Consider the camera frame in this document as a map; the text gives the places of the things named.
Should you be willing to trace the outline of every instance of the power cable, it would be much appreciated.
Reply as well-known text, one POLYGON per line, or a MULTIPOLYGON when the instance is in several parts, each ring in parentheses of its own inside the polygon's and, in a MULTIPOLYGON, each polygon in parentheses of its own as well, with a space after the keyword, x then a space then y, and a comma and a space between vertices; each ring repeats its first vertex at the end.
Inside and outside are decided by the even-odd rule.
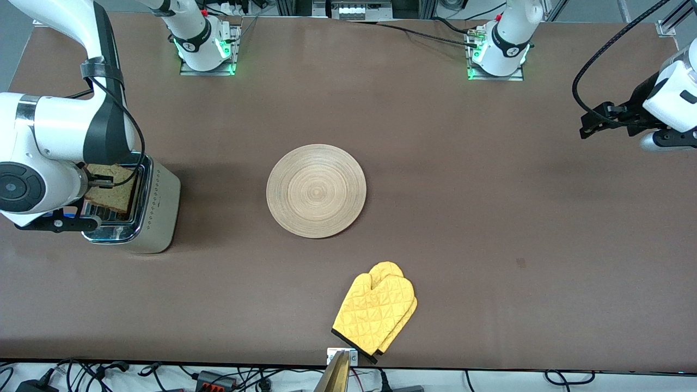
POLYGON ((14 368, 4 368, 3 370, 0 370, 0 375, 2 375, 3 373, 6 373, 6 372, 9 372, 10 374, 7 375, 7 378, 5 379, 5 381, 2 383, 2 385, 0 385, 0 392, 2 392, 2 390, 5 389, 5 387, 7 386, 7 383, 10 382, 10 379, 15 374, 15 369, 14 368))
POLYGON ((465 370, 465 378, 467 379, 467 386, 470 389, 470 392, 475 392, 474 387, 472 386, 472 380, 470 380, 470 371, 465 370))
POLYGON ((496 7, 492 8, 491 10, 487 10, 487 11, 484 11, 483 13, 478 13, 478 14, 476 14, 476 15, 472 15, 472 16, 470 16, 470 17, 468 17, 468 18, 466 18, 466 19, 462 19, 462 20, 472 20, 472 19, 474 19, 474 18, 476 18, 476 17, 478 17, 478 16, 486 15, 486 14, 488 14, 488 13, 490 13, 490 12, 493 12, 493 11, 495 11, 495 10, 498 10, 499 8, 501 8, 501 7, 505 6, 505 5, 506 5, 506 3, 501 3, 501 4, 497 5, 496 7))
POLYGON ((442 41, 442 42, 446 42, 446 43, 452 43, 455 45, 461 45, 461 46, 472 47, 472 48, 477 47, 477 45, 474 43, 465 43, 465 42, 461 42, 461 41, 449 40, 447 38, 432 36, 431 34, 422 33, 421 31, 407 29, 407 28, 400 27, 400 26, 394 26, 392 24, 381 24, 381 23, 375 23, 375 22, 367 22, 365 24, 373 24, 374 26, 389 27, 390 29, 396 29, 396 30, 404 31, 405 33, 411 33, 411 34, 415 34, 417 36, 422 36, 422 37, 430 38, 432 40, 438 40, 438 41, 442 41))
POLYGON ((131 172, 131 174, 128 176, 127 179, 114 184, 114 187, 122 186, 123 184, 131 181, 131 179, 133 179, 133 177, 135 177, 135 174, 138 171, 138 168, 141 165, 143 165, 143 162, 145 161, 145 137, 143 136, 143 131, 138 126, 138 123, 133 118, 133 115, 128 111, 128 109, 126 109, 125 106, 123 106, 123 103, 119 102, 119 99, 117 99, 116 96, 111 91, 107 90, 107 88, 104 87, 103 84, 99 83, 94 77, 90 76, 89 79, 92 81, 93 84, 96 84, 97 87, 102 89, 112 99, 112 102, 114 102, 114 104, 119 109, 121 109, 122 113, 124 113, 128 117, 131 124, 133 125, 133 128, 135 128, 136 132, 138 132, 138 137, 140 138, 140 155, 138 156, 137 166, 133 169, 133 171, 131 172))
POLYGON ((583 381, 567 381, 566 377, 564 377, 564 375, 559 370, 554 370, 554 369, 545 370, 544 371, 544 378, 547 380, 548 383, 556 385, 556 386, 563 386, 566 388, 566 392, 571 392, 571 388, 570 388, 571 385, 586 385, 586 384, 590 384, 591 382, 593 382, 593 380, 595 379, 595 371, 590 372, 590 378, 583 380, 583 381), (556 374, 557 376, 559 376, 559 378, 562 381, 558 382, 558 381, 552 380, 551 378, 549 378, 550 373, 556 374))

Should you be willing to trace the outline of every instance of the electrical outlet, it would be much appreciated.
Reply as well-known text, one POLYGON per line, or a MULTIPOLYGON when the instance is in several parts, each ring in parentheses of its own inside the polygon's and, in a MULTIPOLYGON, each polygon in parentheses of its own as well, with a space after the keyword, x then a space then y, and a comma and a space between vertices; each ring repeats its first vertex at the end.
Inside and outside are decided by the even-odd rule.
POLYGON ((217 373, 202 371, 196 380, 196 391, 232 392, 237 387, 233 377, 223 377, 217 373))

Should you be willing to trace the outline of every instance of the yellow oven mitt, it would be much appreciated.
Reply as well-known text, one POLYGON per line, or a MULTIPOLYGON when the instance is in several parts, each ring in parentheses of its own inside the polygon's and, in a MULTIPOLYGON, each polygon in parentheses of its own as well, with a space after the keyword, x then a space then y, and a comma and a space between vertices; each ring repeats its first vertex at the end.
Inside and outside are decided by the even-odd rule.
MULTIPOLYGON (((370 276, 372 277, 372 288, 375 288, 380 282, 382 282, 384 278, 387 278, 388 276, 404 277, 404 273, 401 272, 399 266, 397 266, 393 262, 381 262, 375 264, 375 266, 373 266, 373 268, 370 269, 370 272, 368 274, 370 274, 370 276)), ((399 322, 395 326, 395 329, 393 329, 388 334, 388 336, 376 350, 377 354, 382 355, 387 351, 388 347, 392 344, 392 341, 395 340, 395 338, 397 337, 397 334, 401 332, 401 329, 404 328, 404 325, 407 321, 409 321, 411 315, 414 314, 414 311, 416 310, 416 305, 417 301, 416 297, 414 297, 414 301, 411 303, 411 306, 409 306, 409 309, 406 311, 404 317, 402 317, 402 319, 399 320, 399 322)))
POLYGON ((401 276, 386 276, 373 286, 361 273, 348 289, 332 333, 377 363, 373 354, 388 338, 414 302, 414 288, 401 276))

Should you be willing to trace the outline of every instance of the floor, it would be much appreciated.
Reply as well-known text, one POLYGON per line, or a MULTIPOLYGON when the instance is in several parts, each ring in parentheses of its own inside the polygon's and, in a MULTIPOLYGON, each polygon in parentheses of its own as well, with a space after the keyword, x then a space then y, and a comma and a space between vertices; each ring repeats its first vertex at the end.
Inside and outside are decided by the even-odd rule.
MULTIPOLYGON (((502 0, 470 0, 467 9, 453 14, 453 11, 442 6, 438 14, 443 17, 462 19, 484 10, 493 8, 502 0)), ((656 0, 627 0, 630 18, 640 15, 656 0)), ((98 0, 109 11, 145 12, 147 9, 134 0, 98 0)), ((648 22, 655 22, 666 15, 680 0, 672 0, 664 9, 659 10, 648 22)), ((483 18, 491 18, 496 14, 485 14, 483 18)), ((621 22, 622 15, 618 8, 618 0, 571 0, 558 19, 560 22, 621 22)), ((17 63, 22 55, 31 33, 31 19, 14 8, 7 0, 0 0, 0 91, 7 91, 14 75, 17 63)), ((681 24, 677 31, 677 43, 685 46, 697 36, 697 17, 691 15, 681 24)), ((15 375, 7 385, 6 391, 14 391, 24 379, 38 379, 50 367, 45 363, 23 363, 14 365, 15 375)), ((191 371, 203 370, 190 368, 191 371)), ((188 379, 178 368, 167 367, 161 371, 161 379, 166 387, 194 388, 193 381, 188 379)), ((388 370, 392 387, 423 385, 427 392, 431 391, 468 391, 464 372, 459 370, 388 370)), ((562 391, 559 386, 546 382, 540 372, 470 372, 472 385, 477 392, 486 391, 562 391)), ((63 375, 56 373, 55 380, 63 375)), ((311 391, 319 379, 319 373, 284 372, 273 380, 274 392, 311 391)), ((569 379, 579 379, 579 375, 570 375, 569 379)), ((158 391, 158 385, 152 377, 138 377, 135 372, 128 375, 107 378, 113 382, 114 389, 122 391, 158 391)), ((365 391, 379 388, 379 376, 375 372, 362 375, 362 386, 365 391)), ((64 381, 56 381, 65 390, 64 381)), ((348 392, 358 392, 358 384, 351 382, 348 392)), ((572 387, 572 390, 592 391, 697 391, 697 378, 686 376, 664 375, 598 375, 596 380, 585 386, 572 387)))
MULTIPOLYGON (((14 391, 21 381, 27 379, 40 379, 41 376, 54 366, 54 363, 19 363, 12 365, 14 375, 8 382, 5 391, 14 391)), ((153 376, 140 377, 138 371, 143 365, 133 365, 126 373, 117 370, 110 371, 105 378, 105 383, 114 392, 151 392, 161 391, 153 376)), ((185 366, 191 372, 207 370, 218 375, 237 373, 237 368, 203 368, 195 366, 185 366)), ((63 371, 56 371, 51 378, 51 386, 58 388, 61 392, 67 391, 66 375, 63 371)), ((351 377, 348 381, 346 392, 370 392, 381 390, 381 378, 377 371, 368 368, 357 368, 360 377, 360 385, 351 377)), ((73 380, 77 373, 72 369, 70 379, 73 380)), ((464 371, 461 370, 400 370, 385 369, 390 386, 402 388, 407 386, 422 386, 424 392, 501 392, 501 391, 537 391, 537 392, 564 392, 561 386, 555 386, 544 379, 542 372, 500 372, 492 370, 471 370, 469 371, 472 389, 470 390, 465 378, 464 371)), ((569 382, 588 379, 588 375, 565 373, 569 382)), ((0 375, 0 382, 4 382, 6 375, 0 375)), ((195 390, 195 382, 191 380, 181 369, 176 366, 163 366, 158 369, 158 377, 166 390, 184 389, 186 391, 195 390)), ((319 372, 290 372, 285 371, 271 378, 272 392, 310 392, 314 390, 321 374, 319 372)), ((92 391, 100 391, 97 383, 93 383, 92 391)), ((697 391, 697 377, 693 376, 667 376, 667 375, 606 375, 598 374, 590 384, 583 386, 571 386, 572 392, 687 392, 697 391)))

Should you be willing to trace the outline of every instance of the black wrist strap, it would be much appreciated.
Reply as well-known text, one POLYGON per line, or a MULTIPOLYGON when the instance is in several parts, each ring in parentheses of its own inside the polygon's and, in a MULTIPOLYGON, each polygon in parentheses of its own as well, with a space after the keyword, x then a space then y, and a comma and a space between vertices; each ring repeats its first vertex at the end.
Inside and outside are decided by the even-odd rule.
POLYGON ((493 26, 493 29, 491 30, 491 37, 493 38, 494 45, 496 45, 499 49, 501 49, 501 52, 503 52, 503 56, 509 58, 517 56, 518 53, 524 51, 528 46, 528 43, 530 43, 530 40, 527 40, 524 43, 519 43, 516 45, 501 38, 501 36, 498 34, 498 23, 493 26))
POLYGON ((118 67, 107 64, 103 56, 92 57, 91 59, 85 60, 84 63, 80 64, 80 73, 82 74, 82 79, 85 79, 90 87, 92 87, 91 77, 106 77, 108 79, 118 80, 125 89, 123 84, 123 73, 118 67))
POLYGON ((162 5, 159 8, 156 8, 156 9, 150 8, 150 11, 156 17, 168 17, 168 16, 176 15, 176 13, 174 11, 170 10, 169 7, 170 7, 170 0, 164 0, 162 2, 162 5))

